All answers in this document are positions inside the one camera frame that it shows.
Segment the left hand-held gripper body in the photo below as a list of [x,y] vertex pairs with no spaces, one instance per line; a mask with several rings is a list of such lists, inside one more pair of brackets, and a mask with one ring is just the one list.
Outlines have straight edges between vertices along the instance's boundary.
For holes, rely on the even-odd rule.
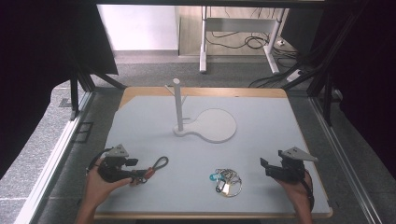
[[127,162],[129,153],[122,144],[104,150],[98,174],[108,183],[114,183],[124,178],[130,178],[130,172],[123,170],[122,166]]

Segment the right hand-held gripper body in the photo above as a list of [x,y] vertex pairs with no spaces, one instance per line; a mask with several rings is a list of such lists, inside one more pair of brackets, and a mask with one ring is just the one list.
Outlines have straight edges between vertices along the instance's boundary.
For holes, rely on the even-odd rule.
[[279,150],[278,156],[281,158],[282,165],[279,179],[286,182],[296,182],[304,179],[304,161],[318,161],[317,157],[312,156],[298,147]]

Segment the black and red strap keychain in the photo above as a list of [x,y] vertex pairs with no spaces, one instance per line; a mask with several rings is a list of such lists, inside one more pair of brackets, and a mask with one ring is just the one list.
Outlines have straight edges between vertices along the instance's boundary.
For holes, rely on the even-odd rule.
[[146,169],[148,171],[147,173],[147,179],[149,180],[150,178],[153,177],[153,175],[159,170],[165,167],[169,162],[169,159],[166,156],[160,157],[156,162]]

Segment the bunch of keys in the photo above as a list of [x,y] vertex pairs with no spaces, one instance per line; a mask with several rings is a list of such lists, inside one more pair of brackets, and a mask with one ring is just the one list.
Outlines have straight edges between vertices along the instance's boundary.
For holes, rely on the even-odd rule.
[[215,192],[232,198],[242,191],[242,179],[233,169],[216,169],[209,179],[216,183]]

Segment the white key stand with pegs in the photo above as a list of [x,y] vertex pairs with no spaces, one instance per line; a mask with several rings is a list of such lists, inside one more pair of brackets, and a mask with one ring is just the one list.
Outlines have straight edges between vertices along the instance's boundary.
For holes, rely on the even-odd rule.
[[196,119],[185,123],[183,118],[183,104],[186,96],[181,95],[180,80],[172,80],[173,88],[165,88],[174,96],[177,114],[177,125],[173,133],[178,137],[196,135],[206,142],[220,144],[230,140],[237,131],[235,118],[229,112],[220,108],[209,108],[201,112]]

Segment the person's right hand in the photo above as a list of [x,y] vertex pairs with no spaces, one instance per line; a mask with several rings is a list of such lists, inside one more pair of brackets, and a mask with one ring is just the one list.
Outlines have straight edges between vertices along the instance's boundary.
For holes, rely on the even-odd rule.
[[304,172],[303,180],[299,180],[295,183],[288,183],[278,179],[276,182],[286,191],[292,205],[297,203],[309,203],[310,210],[312,210],[315,199],[313,196],[312,178],[308,171]]

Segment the person's left hand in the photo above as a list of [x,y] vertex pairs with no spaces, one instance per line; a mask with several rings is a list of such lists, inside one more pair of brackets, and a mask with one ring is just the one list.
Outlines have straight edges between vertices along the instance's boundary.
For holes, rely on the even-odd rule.
[[86,183],[82,197],[82,204],[84,206],[97,207],[106,200],[114,189],[132,183],[131,178],[124,178],[113,183],[106,182],[98,173],[101,162],[102,159],[95,161],[86,174]]

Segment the white power strip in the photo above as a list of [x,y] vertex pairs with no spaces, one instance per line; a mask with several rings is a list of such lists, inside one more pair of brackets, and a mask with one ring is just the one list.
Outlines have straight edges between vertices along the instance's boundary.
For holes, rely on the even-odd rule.
[[304,72],[300,69],[297,69],[296,71],[294,71],[292,74],[290,74],[287,77],[287,81],[288,82],[292,82],[294,81],[296,78],[298,78],[299,76],[301,76]]

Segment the black curtain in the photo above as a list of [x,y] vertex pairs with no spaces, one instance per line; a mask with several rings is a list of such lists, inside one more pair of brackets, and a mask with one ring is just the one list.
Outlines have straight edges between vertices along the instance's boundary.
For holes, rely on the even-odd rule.
[[95,0],[0,0],[0,178],[76,73],[118,73]]
[[341,110],[396,177],[396,0],[368,0],[326,76]]

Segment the aluminium rail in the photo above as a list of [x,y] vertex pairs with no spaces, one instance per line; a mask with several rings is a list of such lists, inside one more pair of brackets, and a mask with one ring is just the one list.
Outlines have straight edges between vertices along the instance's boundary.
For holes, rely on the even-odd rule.
[[83,93],[81,98],[78,99],[77,109],[79,112],[77,112],[75,116],[70,114],[67,117],[67,122],[64,125],[56,144],[49,153],[48,159],[42,167],[40,175],[37,177],[29,196],[26,198],[24,205],[13,224],[31,224],[40,204],[42,204],[45,194],[48,191],[53,175],[57,172],[64,153],[66,152],[78,125],[85,116],[88,103],[91,99],[92,94],[89,92]]
[[313,110],[315,111],[322,130],[328,138],[328,141],[330,142],[332,151],[346,176],[346,180],[351,187],[361,208],[361,211],[363,212],[365,218],[368,221],[368,224],[383,224],[373,201],[371,200],[367,190],[361,183],[355,169],[353,168],[349,158],[347,157],[347,154],[345,153],[344,148],[334,131],[334,128],[328,121],[325,120],[323,116],[323,110],[320,106],[318,99],[309,97],[308,101],[313,107]]

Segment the black metal frame strut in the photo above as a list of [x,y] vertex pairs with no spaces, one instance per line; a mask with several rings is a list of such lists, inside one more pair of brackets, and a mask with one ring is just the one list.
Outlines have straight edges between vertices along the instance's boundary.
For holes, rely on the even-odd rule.
[[300,77],[297,77],[289,84],[282,86],[284,91],[303,83],[309,78],[313,78],[311,84],[308,86],[306,93],[309,96],[318,96],[320,91],[324,91],[324,101],[322,106],[322,117],[328,125],[331,122],[331,103],[332,103],[332,74],[330,72],[331,66],[334,63],[336,54],[342,47],[343,42],[347,38],[353,25],[359,18],[360,14],[368,4],[369,0],[340,0],[343,5],[333,5],[335,1],[327,4],[327,9],[332,8],[344,14],[344,16],[332,28],[329,35],[323,42],[305,58],[304,62],[309,62],[320,58],[319,64],[310,72],[307,72]]
[[[121,84],[116,79],[106,74],[100,74],[98,72],[94,72],[93,74],[117,89],[120,90],[126,89],[125,85]],[[71,120],[75,120],[79,115],[79,101],[78,101],[79,86],[81,86],[82,89],[87,92],[92,92],[96,88],[90,74],[75,72],[70,77],[70,96],[71,96],[71,109],[72,109],[71,118],[70,118]]]

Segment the white desk frame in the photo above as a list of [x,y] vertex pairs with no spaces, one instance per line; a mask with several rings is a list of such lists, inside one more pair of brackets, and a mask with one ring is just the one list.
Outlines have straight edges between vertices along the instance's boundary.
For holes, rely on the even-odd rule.
[[272,73],[279,74],[276,60],[273,56],[273,48],[285,9],[278,11],[275,19],[233,19],[207,17],[207,7],[202,7],[202,38],[199,57],[199,71],[206,72],[206,33],[207,32],[241,32],[241,33],[267,33],[270,35],[269,43],[263,46],[263,50],[270,65]]

